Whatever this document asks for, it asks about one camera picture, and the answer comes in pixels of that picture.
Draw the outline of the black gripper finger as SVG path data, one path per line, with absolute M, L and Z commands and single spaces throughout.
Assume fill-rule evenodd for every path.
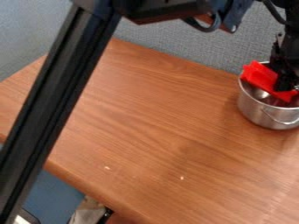
M 299 77 L 294 71 L 280 70 L 275 81 L 275 91 L 291 91 L 299 87 Z
M 270 67 L 278 75 L 282 74 L 282 59 L 279 56 L 270 57 Z

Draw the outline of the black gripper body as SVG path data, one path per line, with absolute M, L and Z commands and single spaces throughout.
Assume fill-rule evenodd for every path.
M 271 5 L 275 20 L 284 25 L 279 56 L 290 70 L 299 74 L 299 5 Z

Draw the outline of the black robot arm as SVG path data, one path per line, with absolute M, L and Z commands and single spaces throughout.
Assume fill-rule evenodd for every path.
M 254 2 L 284 25 L 266 88 L 299 91 L 299 0 L 71 0 L 72 6 L 0 150 L 0 224 L 13 224 L 121 18 L 143 25 L 180 19 L 200 32 L 234 33 Z

